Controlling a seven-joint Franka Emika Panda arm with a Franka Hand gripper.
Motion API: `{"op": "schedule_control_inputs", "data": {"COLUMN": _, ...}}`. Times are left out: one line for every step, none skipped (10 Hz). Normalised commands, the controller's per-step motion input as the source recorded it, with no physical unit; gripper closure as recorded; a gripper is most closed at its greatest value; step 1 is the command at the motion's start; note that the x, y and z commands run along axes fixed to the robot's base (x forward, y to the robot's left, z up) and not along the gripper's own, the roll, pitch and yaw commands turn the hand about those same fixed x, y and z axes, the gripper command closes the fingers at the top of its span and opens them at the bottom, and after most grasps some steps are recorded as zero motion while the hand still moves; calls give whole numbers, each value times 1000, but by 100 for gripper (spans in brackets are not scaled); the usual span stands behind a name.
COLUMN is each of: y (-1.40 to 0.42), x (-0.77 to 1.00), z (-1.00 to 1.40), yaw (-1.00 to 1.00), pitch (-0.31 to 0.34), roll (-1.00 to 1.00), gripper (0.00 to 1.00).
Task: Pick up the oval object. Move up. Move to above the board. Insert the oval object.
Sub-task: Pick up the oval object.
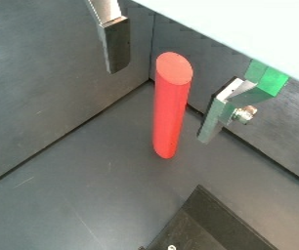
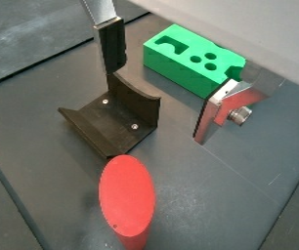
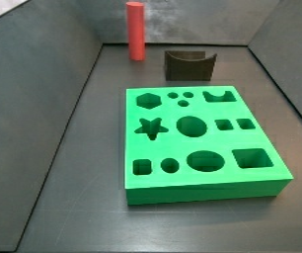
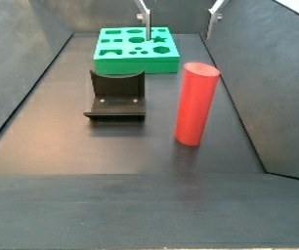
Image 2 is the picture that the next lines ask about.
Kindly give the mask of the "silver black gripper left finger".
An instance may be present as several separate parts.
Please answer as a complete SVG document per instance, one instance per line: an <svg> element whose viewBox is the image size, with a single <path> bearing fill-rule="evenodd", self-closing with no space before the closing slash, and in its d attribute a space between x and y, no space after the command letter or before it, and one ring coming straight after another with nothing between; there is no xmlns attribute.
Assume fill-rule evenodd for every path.
<svg viewBox="0 0 299 250"><path fill-rule="evenodd" d="M80 0L92 22L93 37L106 74L116 72L126 63L125 24L117 16L112 0Z"/></svg>

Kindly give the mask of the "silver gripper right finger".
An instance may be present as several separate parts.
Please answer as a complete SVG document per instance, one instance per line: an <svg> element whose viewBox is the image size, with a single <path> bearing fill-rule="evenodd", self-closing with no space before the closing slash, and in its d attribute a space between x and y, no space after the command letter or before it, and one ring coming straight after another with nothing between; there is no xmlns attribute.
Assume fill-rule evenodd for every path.
<svg viewBox="0 0 299 250"><path fill-rule="evenodd" d="M240 77L240 82L228 79L205 100L193 133L200 145L226 120L241 126L252 114L249 105L269 98L284 82L280 75L253 62L245 63Z"/></svg>

